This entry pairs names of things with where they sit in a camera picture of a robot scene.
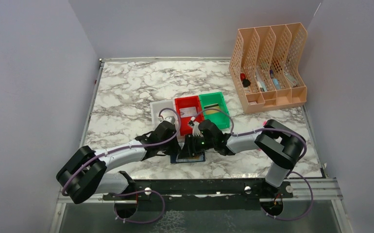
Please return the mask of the navy blue card holder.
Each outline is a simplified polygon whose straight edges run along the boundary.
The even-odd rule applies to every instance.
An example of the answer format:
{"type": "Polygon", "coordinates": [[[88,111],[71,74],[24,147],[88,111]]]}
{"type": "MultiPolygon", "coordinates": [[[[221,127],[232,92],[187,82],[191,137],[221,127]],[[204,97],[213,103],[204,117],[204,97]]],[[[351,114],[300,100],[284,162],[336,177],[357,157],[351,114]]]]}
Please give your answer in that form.
{"type": "Polygon", "coordinates": [[[170,156],[170,163],[171,164],[179,164],[179,163],[195,163],[195,162],[204,162],[205,161],[205,152],[203,151],[198,156],[193,156],[189,158],[177,158],[176,155],[170,156]]]}

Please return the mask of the peach file organizer rack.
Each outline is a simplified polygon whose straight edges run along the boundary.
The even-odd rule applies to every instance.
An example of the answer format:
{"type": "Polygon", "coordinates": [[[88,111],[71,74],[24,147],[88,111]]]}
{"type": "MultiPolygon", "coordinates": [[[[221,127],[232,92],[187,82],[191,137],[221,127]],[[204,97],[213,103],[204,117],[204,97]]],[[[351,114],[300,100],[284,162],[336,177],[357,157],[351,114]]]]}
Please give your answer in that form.
{"type": "Polygon", "coordinates": [[[306,103],[307,86],[299,72],[307,30],[302,23],[243,28],[237,30],[229,71],[244,113],[259,113],[299,107],[306,103]],[[267,88],[261,92],[255,69],[267,88]],[[283,71],[299,82],[290,87],[283,71]],[[240,74],[251,81],[244,88],[240,74]]]}

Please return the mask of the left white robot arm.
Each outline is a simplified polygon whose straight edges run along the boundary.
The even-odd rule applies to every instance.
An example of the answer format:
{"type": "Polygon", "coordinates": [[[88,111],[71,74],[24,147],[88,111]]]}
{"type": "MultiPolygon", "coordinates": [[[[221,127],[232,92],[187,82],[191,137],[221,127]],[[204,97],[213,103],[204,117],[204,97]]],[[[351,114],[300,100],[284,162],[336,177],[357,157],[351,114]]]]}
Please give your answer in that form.
{"type": "Polygon", "coordinates": [[[80,147],[56,175],[62,186],[62,195],[79,204],[94,194],[108,193],[112,184],[116,183],[115,193],[121,199],[130,198],[134,187],[125,176],[114,176],[108,182],[105,173],[128,163],[155,157],[160,152],[177,153],[180,147],[176,136],[175,123],[164,120],[154,131],[137,136],[121,146],[103,150],[80,147]]]}

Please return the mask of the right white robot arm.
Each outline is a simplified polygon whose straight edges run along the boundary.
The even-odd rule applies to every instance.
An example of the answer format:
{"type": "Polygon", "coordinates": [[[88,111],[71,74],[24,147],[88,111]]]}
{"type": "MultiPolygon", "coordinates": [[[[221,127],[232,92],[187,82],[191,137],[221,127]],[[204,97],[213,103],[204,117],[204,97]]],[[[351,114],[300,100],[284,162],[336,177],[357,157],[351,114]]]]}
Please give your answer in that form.
{"type": "Polygon", "coordinates": [[[272,160],[261,185],[262,193],[269,198],[280,192],[282,182],[307,150],[306,140],[302,136],[273,119],[268,120],[264,127],[246,133],[224,133],[210,120],[204,120],[195,129],[199,134],[185,136],[184,145],[176,157],[177,162],[200,158],[209,149],[224,156],[262,150],[272,160]]]}

